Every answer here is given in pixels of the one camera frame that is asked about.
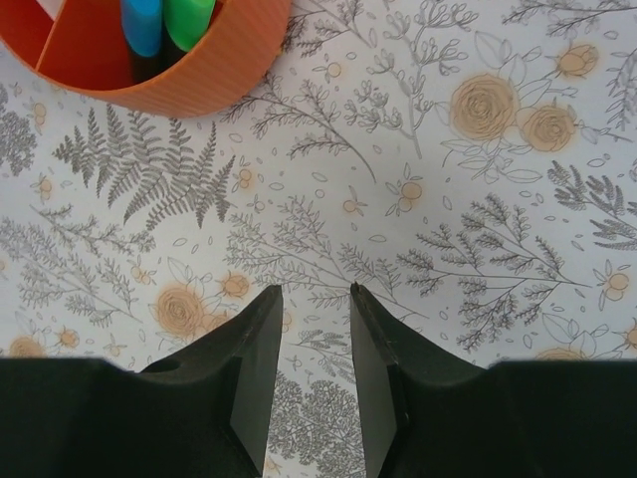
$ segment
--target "floral pattern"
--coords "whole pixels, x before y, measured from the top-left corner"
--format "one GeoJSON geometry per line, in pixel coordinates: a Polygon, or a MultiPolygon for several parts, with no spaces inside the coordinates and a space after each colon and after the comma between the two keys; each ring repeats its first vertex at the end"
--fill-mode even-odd
{"type": "Polygon", "coordinates": [[[3,357],[140,370],[285,291],[265,476],[364,476],[348,288],[487,366],[637,357],[634,0],[299,0],[224,112],[0,46],[3,357]]]}

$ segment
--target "green cap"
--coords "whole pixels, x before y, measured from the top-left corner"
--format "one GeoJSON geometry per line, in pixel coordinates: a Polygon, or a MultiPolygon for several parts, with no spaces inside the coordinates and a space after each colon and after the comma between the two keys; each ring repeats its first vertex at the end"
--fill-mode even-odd
{"type": "Polygon", "coordinates": [[[166,30],[173,43],[189,52],[210,25],[216,0],[165,0],[163,7],[166,30]]]}

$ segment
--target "floral tablecloth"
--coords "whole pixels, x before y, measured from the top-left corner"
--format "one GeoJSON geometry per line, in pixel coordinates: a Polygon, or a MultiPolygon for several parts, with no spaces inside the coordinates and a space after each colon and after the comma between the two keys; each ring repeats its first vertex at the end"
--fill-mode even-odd
{"type": "Polygon", "coordinates": [[[269,477],[362,477],[348,286],[479,365],[637,354],[637,3],[298,0],[225,112],[0,51],[0,348],[139,370],[285,285],[269,477]]]}

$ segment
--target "orange container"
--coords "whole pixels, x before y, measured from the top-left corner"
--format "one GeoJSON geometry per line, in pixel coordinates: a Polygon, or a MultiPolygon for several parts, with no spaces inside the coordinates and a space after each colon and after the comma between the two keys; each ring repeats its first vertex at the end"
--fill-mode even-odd
{"type": "Polygon", "coordinates": [[[52,21],[36,0],[0,0],[0,38],[27,67],[68,90],[187,118],[252,90],[277,57],[292,0],[217,0],[212,25],[182,60],[134,85],[118,0],[65,0],[52,21]]]}

